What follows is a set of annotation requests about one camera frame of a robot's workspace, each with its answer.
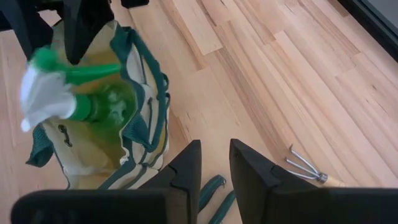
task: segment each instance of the green strap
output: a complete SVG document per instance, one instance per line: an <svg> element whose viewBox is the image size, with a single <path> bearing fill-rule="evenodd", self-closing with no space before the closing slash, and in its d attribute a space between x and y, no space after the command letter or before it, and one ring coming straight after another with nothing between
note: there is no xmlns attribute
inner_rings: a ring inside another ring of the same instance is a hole
<svg viewBox="0 0 398 224"><path fill-rule="evenodd" d="M128 139L133 139L135 142L142 144L147 152L153 152L160 142L160 135L162 134L162 128L166 122L166 89L169 85L169 79L160 71L159 63L155 60L149 49L139 37L138 33L130 27L117 26L114 39L111 41L111 47L115 54L118 56L120 62L123 64L121 73L124 79L132 81L127 74L127 58L131 51L131 46L135 45L139 55L144 58L151 73L154 76L154 80L157 86L157 100L159 101L159 113L157 117L157 124L155 127L154 137L152 142L149 142L148 128L144 129L140 119L133 118L126 128L123 130L123 136Z"/></svg>
<svg viewBox="0 0 398 224"><path fill-rule="evenodd" d="M30 157L26 164L43 167L46 165L54 153L54 145L45 134L41 125L36 126L33 130L33 147Z"/></svg>

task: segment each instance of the wooden floor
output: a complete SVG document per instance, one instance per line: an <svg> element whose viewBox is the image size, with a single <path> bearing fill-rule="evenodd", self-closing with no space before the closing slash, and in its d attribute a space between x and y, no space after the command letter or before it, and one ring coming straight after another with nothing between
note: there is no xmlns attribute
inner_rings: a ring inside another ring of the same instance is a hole
<svg viewBox="0 0 398 224"><path fill-rule="evenodd" d="M201 139L202 180L230 180L229 140L287 167L287 148L349 186L398 186L398 64L336 0L150 0L116 19L133 26L170 78L170 152ZM56 18L45 12L51 22ZM25 58L0 34L0 219L20 196L65 187L58 164L24 164L19 129ZM206 223L229 181L199 216ZM224 223L240 223L233 205Z"/></svg>

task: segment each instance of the spray bottle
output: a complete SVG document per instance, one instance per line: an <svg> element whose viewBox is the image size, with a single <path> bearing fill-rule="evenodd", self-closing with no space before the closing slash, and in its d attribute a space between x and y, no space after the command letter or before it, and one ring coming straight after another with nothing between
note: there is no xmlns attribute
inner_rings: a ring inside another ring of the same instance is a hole
<svg viewBox="0 0 398 224"><path fill-rule="evenodd" d="M99 80L120 71L119 64L67 67L57 53L48 48L36 51L22 79L21 108L25 118L21 128L29 131L49 118L68 119L87 124L95 138L120 141L119 132L136 112L132 87L124 82L109 82L84 94L73 87ZM105 152L119 164L121 155Z"/></svg>

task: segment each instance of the green bag trim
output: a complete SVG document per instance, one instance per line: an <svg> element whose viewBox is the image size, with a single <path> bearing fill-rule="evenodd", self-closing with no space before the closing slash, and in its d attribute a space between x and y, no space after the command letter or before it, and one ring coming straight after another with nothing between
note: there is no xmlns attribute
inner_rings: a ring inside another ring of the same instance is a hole
<svg viewBox="0 0 398 224"><path fill-rule="evenodd" d="M32 152L26 164L35 167L43 167L51 159L54 153L54 144L47 137L45 131L41 125L38 125L33 129L33 146Z"/></svg>
<svg viewBox="0 0 398 224"><path fill-rule="evenodd" d="M134 180L128 182L126 185L122 186L122 190L126 190L133 186L137 181L147 172L147 167L142 166L142 169L139 171L138 175L134 178Z"/></svg>
<svg viewBox="0 0 398 224"><path fill-rule="evenodd" d="M170 100L171 100L170 94L166 93L166 97L168 98L166 107L169 108L169 106L170 106ZM165 129L165 139L168 139L168 138L169 138L169 132L167 131L167 128L166 128L166 129ZM142 165L143 165L143 166L153 167L153 166L156 164L158 158L159 158L161 155L163 155L164 151L166 150L166 146L167 146L167 143L164 142L162 151L161 151L160 153L158 153L158 155L155 156L154 160L153 160L150 164L148 164L147 162L145 162L145 163L142 163ZM140 163L144 161L144 158L146 157L146 155L147 155L147 152L145 151L144 156L142 157Z"/></svg>

